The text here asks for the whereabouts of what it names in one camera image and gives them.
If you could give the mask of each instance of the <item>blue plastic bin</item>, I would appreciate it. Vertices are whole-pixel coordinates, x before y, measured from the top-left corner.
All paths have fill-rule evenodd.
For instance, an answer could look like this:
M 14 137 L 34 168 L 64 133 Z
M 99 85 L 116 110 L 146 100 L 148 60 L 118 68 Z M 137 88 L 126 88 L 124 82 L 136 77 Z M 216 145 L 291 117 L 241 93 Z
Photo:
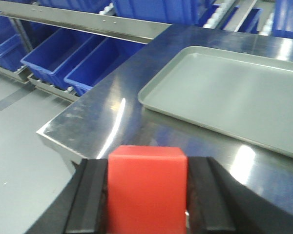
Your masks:
M 31 31 L 27 31 L 27 35 L 34 48 L 59 29 L 58 27 L 35 22 L 30 22 L 30 26 Z
M 0 66 L 14 72 L 22 66 L 21 59 L 25 55 L 26 51 L 19 42 L 0 54 Z
M 81 62 L 104 37 L 69 29 L 59 29 L 21 62 L 34 75 L 61 89 L 69 86 L 64 77 Z
M 293 0 L 276 1 L 272 35 L 293 39 Z
M 10 20 L 7 17 L 0 16 L 0 54 L 18 43 L 20 43 L 20 38 Z
M 163 23 L 198 24 L 214 0 L 112 0 L 120 17 Z
M 216 9 L 219 7 L 219 4 L 213 5 L 202 17 L 201 21 L 197 26 L 202 27 L 207 20 L 212 16 L 212 14 L 216 11 Z M 224 24 L 220 27 L 220 29 L 224 29 L 225 26 L 228 24 L 230 19 L 233 17 L 235 12 L 238 10 L 239 6 L 235 7 L 232 11 L 232 14 L 227 18 L 227 20 L 224 22 Z M 241 25 L 239 32 L 242 33 L 253 33 L 257 34 L 257 26 L 260 18 L 260 14 L 262 12 L 261 8 L 254 8 L 250 11 L 246 19 L 244 20 L 243 24 Z
M 110 4 L 110 0 L 39 0 L 42 6 L 98 13 Z
M 130 41 L 107 38 L 64 80 L 81 96 L 143 46 Z

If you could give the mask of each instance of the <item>shelf bar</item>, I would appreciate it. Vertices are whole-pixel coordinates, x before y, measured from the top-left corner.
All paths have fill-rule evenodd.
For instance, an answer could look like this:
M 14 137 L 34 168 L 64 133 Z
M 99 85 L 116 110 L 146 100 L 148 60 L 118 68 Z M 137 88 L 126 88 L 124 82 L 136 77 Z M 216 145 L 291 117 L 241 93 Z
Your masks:
M 23 46 L 26 49 L 26 51 L 32 51 L 33 46 L 28 38 L 26 30 L 24 29 L 24 26 L 22 25 L 21 21 L 19 19 L 10 18 L 10 22 L 14 26 L 15 30 L 19 33 L 19 36 L 21 37 Z
M 0 0 L 0 15 L 147 44 L 170 24 Z
M 51 86 L 51 85 L 48 85 L 48 84 L 45 84 L 45 83 L 42 83 L 40 80 L 37 80 L 33 74 L 29 75 L 28 76 L 28 79 L 29 81 L 35 86 L 36 89 L 39 89 L 39 90 L 42 90 L 46 93 L 49 93 L 49 94 L 53 94 L 55 96 L 58 96 L 66 101 L 69 101 L 69 102 L 74 102 L 74 101 L 77 101 L 79 99 L 78 96 L 75 96 L 74 94 L 72 93 L 67 93 L 61 89 L 58 89 L 54 86 Z
M 232 19 L 224 28 L 226 31 L 237 32 L 258 0 L 244 0 Z
M 16 72 L 11 72 L 5 68 L 0 67 L 0 74 L 26 84 L 28 82 L 27 77 L 29 74 L 31 74 L 31 71 L 27 67 L 22 67 Z

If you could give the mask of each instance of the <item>stainless steel table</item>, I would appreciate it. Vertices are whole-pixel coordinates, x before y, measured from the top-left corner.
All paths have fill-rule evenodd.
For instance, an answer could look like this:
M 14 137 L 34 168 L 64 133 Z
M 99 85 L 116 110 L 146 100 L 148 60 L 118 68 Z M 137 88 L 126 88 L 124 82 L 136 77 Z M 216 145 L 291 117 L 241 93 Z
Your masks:
M 238 181 L 293 214 L 293 159 L 144 109 L 139 90 L 180 50 L 199 45 L 293 61 L 293 40 L 173 25 L 38 134 L 67 165 L 121 144 L 178 146 L 215 157 Z

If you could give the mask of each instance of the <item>gray tray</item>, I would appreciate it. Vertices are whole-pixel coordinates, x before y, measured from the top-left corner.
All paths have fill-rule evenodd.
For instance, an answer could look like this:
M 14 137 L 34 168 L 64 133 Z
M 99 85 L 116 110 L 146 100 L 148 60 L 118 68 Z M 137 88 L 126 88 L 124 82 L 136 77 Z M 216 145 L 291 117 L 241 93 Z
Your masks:
M 138 99 L 151 110 L 293 157 L 293 62 L 192 46 Z

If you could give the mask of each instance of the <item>red block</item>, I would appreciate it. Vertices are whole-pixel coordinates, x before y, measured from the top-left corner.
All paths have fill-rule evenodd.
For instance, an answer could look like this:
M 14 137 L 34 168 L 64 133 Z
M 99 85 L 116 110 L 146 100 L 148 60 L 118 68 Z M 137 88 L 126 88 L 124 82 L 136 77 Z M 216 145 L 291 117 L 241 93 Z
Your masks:
M 120 146 L 108 159 L 108 233 L 185 234 L 188 159 L 176 147 Z

